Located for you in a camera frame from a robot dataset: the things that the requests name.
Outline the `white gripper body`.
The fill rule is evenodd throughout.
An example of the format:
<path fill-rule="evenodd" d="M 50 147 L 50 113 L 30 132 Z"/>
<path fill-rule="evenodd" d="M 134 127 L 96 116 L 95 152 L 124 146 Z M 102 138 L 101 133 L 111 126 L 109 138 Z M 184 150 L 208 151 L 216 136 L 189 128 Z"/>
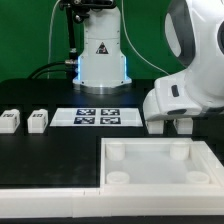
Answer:
<path fill-rule="evenodd" d="M 144 119 L 152 122 L 224 113 L 224 103 L 214 107 L 211 102 L 205 105 L 194 101 L 184 84 L 181 74 L 157 79 L 143 102 Z"/>

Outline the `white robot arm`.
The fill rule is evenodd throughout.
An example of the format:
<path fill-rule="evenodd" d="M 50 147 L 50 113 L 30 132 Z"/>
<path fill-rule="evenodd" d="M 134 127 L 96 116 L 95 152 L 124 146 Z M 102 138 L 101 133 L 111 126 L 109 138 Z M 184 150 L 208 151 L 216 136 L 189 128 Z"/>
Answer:
<path fill-rule="evenodd" d="M 118 9 L 91 11 L 74 85 L 102 93 L 129 84 L 118 44 Z M 147 121 L 224 111 L 224 0 L 172 0 L 165 17 L 168 45 L 185 67 L 159 78 L 143 103 Z"/>

